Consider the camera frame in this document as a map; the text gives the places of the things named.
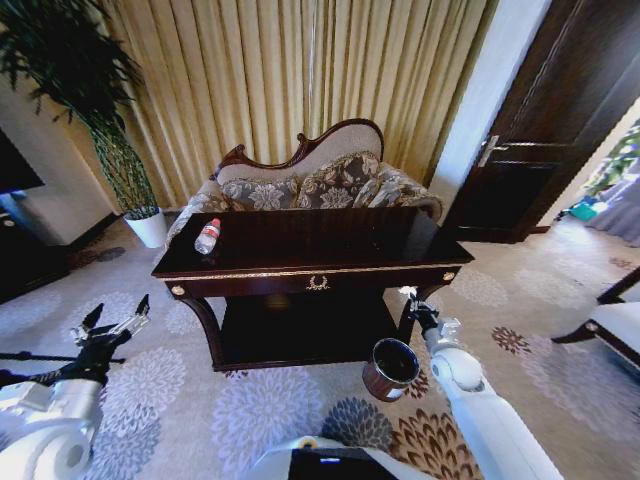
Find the loveseat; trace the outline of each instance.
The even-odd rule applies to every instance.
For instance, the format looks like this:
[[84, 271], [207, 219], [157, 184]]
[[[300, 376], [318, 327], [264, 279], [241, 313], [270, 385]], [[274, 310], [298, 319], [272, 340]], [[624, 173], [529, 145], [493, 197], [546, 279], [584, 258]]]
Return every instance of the loveseat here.
[[382, 161], [384, 141], [370, 120], [350, 119], [315, 140], [298, 135], [293, 157], [278, 165], [231, 150], [169, 229], [166, 247], [193, 213], [293, 208], [417, 206], [437, 221], [442, 202]]

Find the water bottle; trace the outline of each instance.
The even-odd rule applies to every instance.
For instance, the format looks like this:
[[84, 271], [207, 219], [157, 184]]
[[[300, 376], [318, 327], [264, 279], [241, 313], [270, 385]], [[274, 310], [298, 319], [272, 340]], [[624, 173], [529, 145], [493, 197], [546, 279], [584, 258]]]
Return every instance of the water bottle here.
[[198, 238], [196, 238], [195, 247], [202, 255], [209, 255], [216, 245], [218, 236], [220, 235], [220, 219], [214, 218], [207, 223]]

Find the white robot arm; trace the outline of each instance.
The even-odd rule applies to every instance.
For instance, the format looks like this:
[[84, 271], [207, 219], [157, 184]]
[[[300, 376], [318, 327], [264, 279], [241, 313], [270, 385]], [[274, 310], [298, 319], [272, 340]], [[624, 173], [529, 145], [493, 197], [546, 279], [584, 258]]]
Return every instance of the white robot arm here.
[[78, 358], [59, 370], [31, 377], [2, 372], [0, 421], [13, 424], [11, 444], [0, 452], [2, 478], [74, 480], [86, 471], [102, 421], [100, 393], [116, 348], [148, 321], [149, 296], [117, 325], [94, 328], [100, 304], [72, 330]]
[[482, 373], [480, 362], [456, 340], [461, 325], [410, 293], [411, 314], [422, 326], [431, 371], [451, 403], [462, 436], [485, 478], [555, 480], [563, 478], [511, 404]]

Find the floor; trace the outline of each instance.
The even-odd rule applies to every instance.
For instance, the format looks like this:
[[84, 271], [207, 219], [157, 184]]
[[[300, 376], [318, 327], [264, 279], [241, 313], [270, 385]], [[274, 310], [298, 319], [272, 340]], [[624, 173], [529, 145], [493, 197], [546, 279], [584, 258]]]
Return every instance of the floor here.
[[[495, 390], [565, 478], [640, 478], [640, 374], [598, 341], [549, 341], [587, 318], [595, 297], [640, 264], [640, 249], [571, 219], [522, 244], [465, 247], [477, 260], [431, 299], [461, 320]], [[417, 329], [423, 369], [392, 404], [367, 393], [362, 363], [213, 373], [195, 316], [149, 276], [157, 255], [119, 221], [74, 257], [68, 277], [0, 306], [0, 351], [73, 354], [68, 328], [98, 303], [103, 321], [118, 321], [151, 294], [152, 322], [111, 371], [87, 478], [233, 479], [304, 434], [382, 448], [438, 478], [481, 478]], [[388, 290], [385, 300], [397, 321], [403, 298]], [[222, 318], [224, 300], [211, 303]], [[57, 366], [0, 362], [21, 373]]]

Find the dark wooden table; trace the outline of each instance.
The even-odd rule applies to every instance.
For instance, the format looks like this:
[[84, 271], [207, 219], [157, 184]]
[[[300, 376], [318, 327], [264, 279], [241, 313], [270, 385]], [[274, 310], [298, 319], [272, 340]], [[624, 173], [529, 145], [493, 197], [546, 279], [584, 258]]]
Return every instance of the dark wooden table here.
[[[193, 242], [214, 216], [211, 256]], [[152, 275], [196, 313], [215, 371], [367, 360], [396, 328], [385, 288], [426, 299], [473, 257], [421, 210], [358, 208], [194, 214]], [[219, 326], [205, 297], [226, 297]]]

